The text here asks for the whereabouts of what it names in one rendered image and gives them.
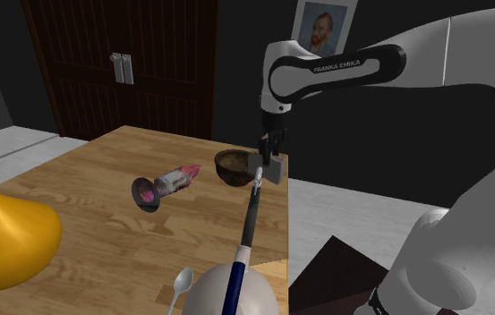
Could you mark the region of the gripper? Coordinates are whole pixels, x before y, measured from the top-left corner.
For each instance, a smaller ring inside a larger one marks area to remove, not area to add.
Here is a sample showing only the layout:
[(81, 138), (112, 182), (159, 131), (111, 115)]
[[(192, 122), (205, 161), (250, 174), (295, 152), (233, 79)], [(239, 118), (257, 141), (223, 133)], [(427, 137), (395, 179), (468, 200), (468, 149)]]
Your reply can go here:
[(265, 110), (262, 113), (262, 126), (264, 135), (259, 138), (259, 154), (262, 164), (269, 165), (270, 155), (278, 156), (280, 148), (285, 140), (286, 134), (286, 113), (270, 113)]

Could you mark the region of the grey box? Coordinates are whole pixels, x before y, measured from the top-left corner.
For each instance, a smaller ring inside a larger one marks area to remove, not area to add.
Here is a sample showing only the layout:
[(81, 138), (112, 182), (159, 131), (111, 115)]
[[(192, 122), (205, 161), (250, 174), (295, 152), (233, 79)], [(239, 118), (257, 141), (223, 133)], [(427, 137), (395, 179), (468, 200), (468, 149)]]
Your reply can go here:
[(262, 168), (262, 177), (274, 184), (280, 184), (286, 174), (287, 159), (285, 157), (270, 155), (269, 164), (263, 163), (262, 155), (250, 152), (247, 156), (248, 174), (256, 175), (257, 169)]

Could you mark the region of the brown bowl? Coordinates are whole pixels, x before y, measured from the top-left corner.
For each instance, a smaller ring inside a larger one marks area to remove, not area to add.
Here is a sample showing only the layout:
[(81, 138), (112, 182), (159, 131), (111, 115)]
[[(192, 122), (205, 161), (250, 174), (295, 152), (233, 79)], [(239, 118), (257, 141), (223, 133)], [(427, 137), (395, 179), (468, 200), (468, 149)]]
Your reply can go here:
[(214, 157), (218, 177), (233, 187), (242, 187), (250, 183), (254, 176), (248, 173), (249, 151), (225, 149)]

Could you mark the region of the black and blue pen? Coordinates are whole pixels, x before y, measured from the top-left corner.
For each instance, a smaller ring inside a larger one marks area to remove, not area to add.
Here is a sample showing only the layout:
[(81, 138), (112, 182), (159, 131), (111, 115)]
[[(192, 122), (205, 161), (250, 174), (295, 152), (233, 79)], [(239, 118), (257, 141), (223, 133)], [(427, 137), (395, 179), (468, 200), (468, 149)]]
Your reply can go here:
[(243, 224), (242, 239), (236, 250), (235, 259), (231, 267), (221, 315), (236, 314), (243, 284), (243, 276), (249, 265), (249, 259), (251, 257), (252, 240), (260, 203), (262, 175), (263, 169), (259, 166), (255, 172), (249, 205)]

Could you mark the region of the pink patterned bottle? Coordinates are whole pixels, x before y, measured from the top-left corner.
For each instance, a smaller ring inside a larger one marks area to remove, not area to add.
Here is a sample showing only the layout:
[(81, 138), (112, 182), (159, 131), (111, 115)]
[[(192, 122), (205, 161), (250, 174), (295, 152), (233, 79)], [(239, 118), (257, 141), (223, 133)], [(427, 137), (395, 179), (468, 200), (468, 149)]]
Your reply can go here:
[(133, 200), (143, 211), (156, 212), (161, 199), (189, 187), (200, 168), (200, 165), (180, 166), (153, 181), (139, 177), (132, 183)]

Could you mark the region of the dark brown door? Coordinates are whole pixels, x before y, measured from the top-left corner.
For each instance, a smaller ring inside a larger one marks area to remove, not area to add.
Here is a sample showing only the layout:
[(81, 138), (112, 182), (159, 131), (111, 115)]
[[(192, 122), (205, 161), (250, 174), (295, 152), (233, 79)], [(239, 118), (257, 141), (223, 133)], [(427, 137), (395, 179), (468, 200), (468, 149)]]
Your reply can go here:
[(213, 136), (218, 0), (21, 0), (58, 132)]

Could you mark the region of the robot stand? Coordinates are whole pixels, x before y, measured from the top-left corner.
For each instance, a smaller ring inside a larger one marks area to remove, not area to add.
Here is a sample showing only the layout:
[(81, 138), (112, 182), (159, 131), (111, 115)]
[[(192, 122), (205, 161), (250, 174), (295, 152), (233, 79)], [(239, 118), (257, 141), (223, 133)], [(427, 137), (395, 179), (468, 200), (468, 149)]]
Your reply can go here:
[(387, 273), (332, 236), (289, 287), (289, 315), (353, 315)]

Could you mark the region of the white round object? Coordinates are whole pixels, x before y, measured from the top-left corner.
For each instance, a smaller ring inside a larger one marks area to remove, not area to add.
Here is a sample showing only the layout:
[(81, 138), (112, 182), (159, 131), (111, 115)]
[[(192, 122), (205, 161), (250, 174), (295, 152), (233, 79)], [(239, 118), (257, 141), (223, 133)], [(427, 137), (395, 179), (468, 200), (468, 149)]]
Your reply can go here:
[(276, 295), (266, 278), (246, 268), (235, 310), (225, 309), (232, 264), (215, 266), (204, 273), (187, 294), (182, 315), (279, 315)]

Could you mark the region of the silver spoon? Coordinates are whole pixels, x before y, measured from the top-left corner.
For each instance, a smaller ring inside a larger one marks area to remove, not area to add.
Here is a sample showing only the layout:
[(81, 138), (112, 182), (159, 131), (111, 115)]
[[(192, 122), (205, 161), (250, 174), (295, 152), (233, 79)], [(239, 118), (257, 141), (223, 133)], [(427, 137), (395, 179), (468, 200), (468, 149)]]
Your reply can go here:
[(175, 303), (180, 294), (187, 292), (191, 286), (193, 281), (193, 270), (191, 267), (186, 267), (180, 271), (180, 273), (175, 278), (173, 289), (174, 294), (172, 300), (168, 306), (166, 315), (172, 315), (173, 308), (175, 307)]

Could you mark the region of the wooden table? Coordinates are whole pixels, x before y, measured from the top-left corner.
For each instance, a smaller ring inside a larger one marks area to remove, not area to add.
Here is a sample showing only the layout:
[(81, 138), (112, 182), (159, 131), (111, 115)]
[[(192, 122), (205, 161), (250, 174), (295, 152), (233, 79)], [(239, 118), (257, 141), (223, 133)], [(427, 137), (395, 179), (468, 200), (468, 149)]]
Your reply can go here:
[[(50, 205), (64, 228), (43, 272), (0, 291), (0, 315), (166, 315), (178, 273), (231, 261), (241, 240), (250, 190), (218, 177), (223, 149), (131, 126), (88, 142), (0, 130), (0, 192)], [(135, 179), (192, 165), (201, 168), (190, 186), (156, 212), (136, 205)]]

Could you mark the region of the yellow vase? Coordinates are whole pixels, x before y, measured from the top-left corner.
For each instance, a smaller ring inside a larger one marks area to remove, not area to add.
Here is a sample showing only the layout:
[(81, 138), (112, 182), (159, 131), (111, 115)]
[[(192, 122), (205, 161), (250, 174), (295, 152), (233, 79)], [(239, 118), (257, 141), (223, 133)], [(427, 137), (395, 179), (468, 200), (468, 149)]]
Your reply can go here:
[(57, 252), (62, 223), (47, 204), (0, 193), (0, 290), (42, 271)]

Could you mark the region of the portrait wall picture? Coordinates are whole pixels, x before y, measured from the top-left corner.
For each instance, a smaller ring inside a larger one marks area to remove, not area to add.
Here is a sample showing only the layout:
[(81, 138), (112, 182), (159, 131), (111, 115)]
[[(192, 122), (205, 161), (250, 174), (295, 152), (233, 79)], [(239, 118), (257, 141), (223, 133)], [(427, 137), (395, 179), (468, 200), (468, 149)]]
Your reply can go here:
[(342, 54), (358, 0), (298, 0), (292, 39), (317, 56)]

